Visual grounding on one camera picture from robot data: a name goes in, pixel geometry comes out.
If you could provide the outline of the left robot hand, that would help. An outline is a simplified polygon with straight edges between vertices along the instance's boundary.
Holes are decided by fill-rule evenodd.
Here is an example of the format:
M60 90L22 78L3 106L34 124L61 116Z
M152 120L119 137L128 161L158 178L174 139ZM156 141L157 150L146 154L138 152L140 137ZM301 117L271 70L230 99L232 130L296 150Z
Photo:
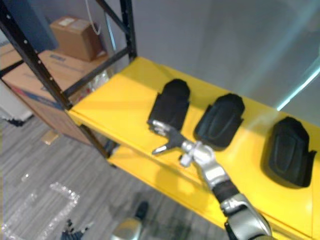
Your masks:
M90 222L86 224L80 230L75 231L73 227L73 222L69 218L66 220L65 225L63 227L60 239L61 240L81 240L85 233L93 226L94 222Z

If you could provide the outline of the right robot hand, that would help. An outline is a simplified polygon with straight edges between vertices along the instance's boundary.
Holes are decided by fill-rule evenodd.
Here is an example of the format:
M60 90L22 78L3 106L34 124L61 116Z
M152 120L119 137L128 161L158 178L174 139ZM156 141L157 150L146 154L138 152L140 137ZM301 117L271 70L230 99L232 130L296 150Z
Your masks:
M154 149L151 152L152 155L158 155L173 148L180 148L186 141L186 138L173 126L156 119L149 119L147 123L152 132L168 139L166 144Z

